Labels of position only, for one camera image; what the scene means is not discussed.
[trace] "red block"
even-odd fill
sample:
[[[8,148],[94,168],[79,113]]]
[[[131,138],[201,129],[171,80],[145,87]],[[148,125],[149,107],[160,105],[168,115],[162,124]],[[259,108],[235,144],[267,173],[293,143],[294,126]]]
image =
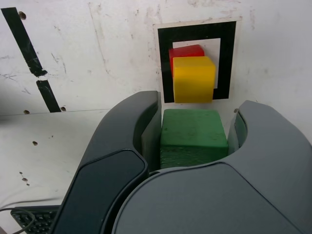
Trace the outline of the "red block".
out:
[[[172,77],[174,76],[173,64],[175,57],[197,57],[197,56],[205,56],[205,52],[200,45],[189,45],[175,49],[170,49],[169,58]]]

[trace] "black square marker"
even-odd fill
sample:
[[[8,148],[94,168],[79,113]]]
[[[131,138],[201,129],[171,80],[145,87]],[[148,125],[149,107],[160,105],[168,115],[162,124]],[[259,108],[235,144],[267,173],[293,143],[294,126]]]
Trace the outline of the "black square marker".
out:
[[[165,103],[174,102],[169,49],[173,42],[220,38],[218,85],[213,99],[229,98],[236,21],[159,28],[159,50]]]

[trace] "black tape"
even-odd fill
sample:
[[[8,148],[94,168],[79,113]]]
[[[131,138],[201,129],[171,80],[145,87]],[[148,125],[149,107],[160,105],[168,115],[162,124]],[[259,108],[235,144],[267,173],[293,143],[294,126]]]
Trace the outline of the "black tape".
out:
[[[49,82],[47,80],[38,80],[36,83],[49,111],[51,113],[61,112]]]
[[[8,23],[11,32],[17,42],[21,53],[29,67],[29,70],[36,77],[44,76],[47,71],[42,69],[37,54],[33,48],[33,45],[28,37],[23,23],[20,20],[20,16],[15,7],[1,9],[3,16]]]

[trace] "yellow block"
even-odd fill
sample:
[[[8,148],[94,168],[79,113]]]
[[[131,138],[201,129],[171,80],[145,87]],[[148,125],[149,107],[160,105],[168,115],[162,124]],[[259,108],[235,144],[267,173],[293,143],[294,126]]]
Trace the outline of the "yellow block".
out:
[[[210,58],[173,59],[175,103],[211,102],[215,86],[215,65]]]

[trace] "keyboard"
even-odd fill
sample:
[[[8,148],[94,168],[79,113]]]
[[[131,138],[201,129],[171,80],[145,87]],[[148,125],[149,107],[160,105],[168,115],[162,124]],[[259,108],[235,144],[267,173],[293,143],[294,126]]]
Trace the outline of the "keyboard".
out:
[[[27,234],[48,234],[59,210],[59,206],[28,206],[16,208],[27,210],[36,218],[31,227],[25,231]],[[11,216],[22,228],[26,227],[32,220],[31,217],[23,211],[11,211]]]

